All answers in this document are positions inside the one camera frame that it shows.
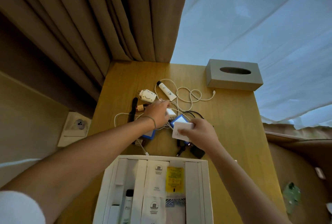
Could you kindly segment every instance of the white tube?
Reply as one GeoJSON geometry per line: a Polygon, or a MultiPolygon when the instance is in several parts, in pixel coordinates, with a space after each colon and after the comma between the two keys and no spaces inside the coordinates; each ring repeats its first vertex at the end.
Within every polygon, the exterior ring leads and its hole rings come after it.
{"type": "Polygon", "coordinates": [[[168,99],[170,101],[173,101],[176,98],[176,95],[173,94],[165,85],[164,83],[162,83],[161,81],[157,82],[157,85],[159,86],[159,88],[161,88],[161,90],[165,93],[165,95],[167,95],[168,99]]]}
{"type": "Polygon", "coordinates": [[[126,199],[124,200],[124,207],[123,207],[120,224],[130,224],[131,205],[132,205],[133,196],[134,196],[134,190],[128,189],[126,191],[126,199]]]}

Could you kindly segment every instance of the beige curtain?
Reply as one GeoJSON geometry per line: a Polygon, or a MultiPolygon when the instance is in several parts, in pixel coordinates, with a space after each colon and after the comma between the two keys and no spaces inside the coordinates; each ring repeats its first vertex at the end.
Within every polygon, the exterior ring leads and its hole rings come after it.
{"type": "Polygon", "coordinates": [[[0,11],[97,101],[111,60],[170,61],[184,2],[0,0],[0,11]]]}

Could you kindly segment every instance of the small white card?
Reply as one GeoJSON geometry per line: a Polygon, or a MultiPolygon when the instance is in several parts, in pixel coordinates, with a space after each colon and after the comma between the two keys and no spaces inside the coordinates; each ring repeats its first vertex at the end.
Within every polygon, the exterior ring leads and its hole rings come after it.
{"type": "Polygon", "coordinates": [[[178,129],[193,129],[194,124],[193,123],[187,123],[187,122],[174,122],[174,128],[173,128],[173,134],[172,134],[172,138],[175,139],[181,139],[183,141],[187,141],[189,142],[189,138],[187,136],[181,135],[178,132],[178,129]]]}

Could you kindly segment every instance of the wooden desk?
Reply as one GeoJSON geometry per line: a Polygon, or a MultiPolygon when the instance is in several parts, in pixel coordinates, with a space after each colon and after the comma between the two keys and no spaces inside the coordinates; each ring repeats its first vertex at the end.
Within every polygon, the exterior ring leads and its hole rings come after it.
{"type": "MultiPolygon", "coordinates": [[[[203,99],[210,98],[214,88],[208,88],[205,80],[205,67],[152,62],[115,62],[109,72],[98,101],[89,135],[114,127],[114,116],[121,112],[129,113],[131,101],[142,89],[153,91],[160,79],[172,79],[177,87],[185,86],[198,89],[203,99]]],[[[172,83],[165,85],[175,91],[172,83]]],[[[159,97],[167,99],[157,87],[159,97]]],[[[194,103],[193,110],[202,114],[215,128],[219,140],[231,156],[236,159],[247,174],[267,194],[267,196],[285,213],[278,179],[273,166],[263,124],[258,112],[254,92],[215,89],[216,94],[210,101],[194,103]]],[[[182,98],[189,100],[189,92],[179,91],[182,98]]],[[[182,108],[189,103],[179,102],[182,108]]],[[[126,123],[127,115],[120,115],[117,125],[126,123]]],[[[160,130],[145,149],[150,155],[175,156],[176,140],[170,129],[160,130]]],[[[122,154],[144,155],[141,147],[130,145],[122,154]]],[[[195,158],[189,150],[181,157],[195,158]]],[[[214,223],[242,223],[237,210],[229,197],[217,170],[209,157],[210,185],[213,204],[214,223]]],[[[60,216],[58,223],[92,223],[94,210],[103,175],[92,183],[68,206],[60,216]]]]}

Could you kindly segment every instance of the sleeve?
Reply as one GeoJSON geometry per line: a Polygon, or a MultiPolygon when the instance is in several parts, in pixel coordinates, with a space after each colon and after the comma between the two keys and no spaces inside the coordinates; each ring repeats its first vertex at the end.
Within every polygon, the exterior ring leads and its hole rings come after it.
{"type": "Polygon", "coordinates": [[[46,221],[37,202],[29,196],[15,191],[0,191],[0,223],[46,224],[46,221]]]}

